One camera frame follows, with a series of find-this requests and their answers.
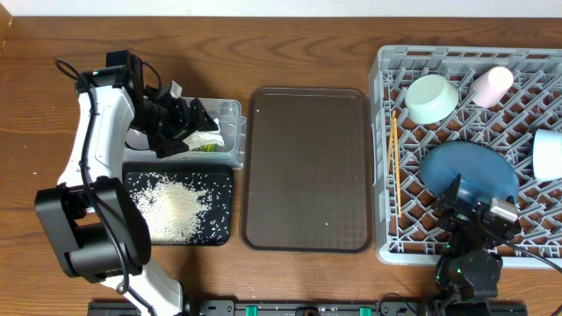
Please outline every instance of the blue plate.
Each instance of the blue plate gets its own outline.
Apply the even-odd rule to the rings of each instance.
[[[519,180],[513,167],[492,149],[470,142],[450,142],[433,149],[420,165],[421,179],[439,198],[461,174],[458,198],[476,206],[492,198],[517,201]]]

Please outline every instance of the clear plastic container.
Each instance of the clear plastic container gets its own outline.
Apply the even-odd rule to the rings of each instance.
[[[189,103],[193,97],[184,98]],[[201,103],[213,119],[219,119],[220,134],[224,147],[216,152],[189,151],[163,159],[156,158],[151,151],[126,149],[124,162],[181,162],[223,164],[232,169],[242,169],[244,144],[246,143],[246,118],[241,115],[241,104],[236,100],[200,98]]]

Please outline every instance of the black tray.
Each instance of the black tray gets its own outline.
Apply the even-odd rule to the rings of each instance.
[[[367,97],[262,88],[249,113],[244,242],[259,250],[366,250],[373,211]]]
[[[184,242],[153,242],[154,245],[207,245],[219,246],[227,242],[230,234],[230,214],[233,191],[233,171],[221,165],[185,165],[167,162],[126,162],[123,164],[123,182],[127,191],[140,189],[148,185],[146,177],[140,173],[165,173],[177,177],[175,181],[190,182],[196,176],[195,190],[214,188],[211,209],[200,216],[200,233],[195,233]]]

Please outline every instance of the plastic tray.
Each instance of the plastic tray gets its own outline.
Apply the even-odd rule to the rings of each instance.
[[[230,215],[233,191],[233,171],[227,166],[196,165],[185,163],[128,162],[123,164],[123,180],[127,191],[155,185],[154,178],[141,176],[146,173],[165,174],[176,177],[175,181],[189,184],[194,190],[208,189],[209,211],[199,216],[198,233],[190,239],[155,241],[153,245],[165,246],[220,246],[230,236]]]
[[[518,208],[523,232],[515,242],[562,264],[562,180],[540,183],[532,172],[532,141],[538,128],[562,130],[562,50],[386,46],[369,74],[374,146],[376,253],[389,264],[435,265],[449,235],[436,226],[434,201],[424,189],[419,164],[433,147],[447,141],[487,146],[510,162],[520,180]],[[483,109],[468,89],[475,77],[501,65],[513,71],[515,84],[499,104]],[[418,126],[403,104],[407,87],[426,74],[444,75],[460,91],[459,105],[447,118]],[[399,113],[402,217],[398,220],[395,176],[387,169],[389,118]],[[505,267],[546,268],[505,246]]]
[[[241,237],[258,250],[357,253],[372,242],[369,103],[357,90],[252,96]]]
[[[193,98],[185,97],[187,103]],[[241,115],[241,105],[236,100],[200,98],[209,115],[220,121],[220,134],[225,146],[217,152],[189,151],[164,159],[156,158],[150,151],[125,150],[125,162],[181,162],[196,164],[223,164],[232,169],[242,169],[246,139],[246,118]]]

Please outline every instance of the wooden table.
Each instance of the wooden table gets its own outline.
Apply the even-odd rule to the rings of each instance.
[[[53,187],[63,171],[78,122],[74,83],[55,57],[88,70],[103,67],[106,52],[127,48],[185,96],[236,99],[246,113],[252,91],[266,85],[366,93],[368,70],[388,44],[560,48],[562,20],[15,18],[0,60],[0,313],[84,315],[92,300],[119,299],[65,277],[33,207],[36,191]],[[193,297],[357,302],[435,291],[433,267],[384,265],[373,246],[360,255],[249,249],[239,237],[242,173],[235,181],[226,245],[153,248]],[[553,270],[505,269],[500,298],[523,301],[531,315],[550,314],[561,303],[560,280]]]

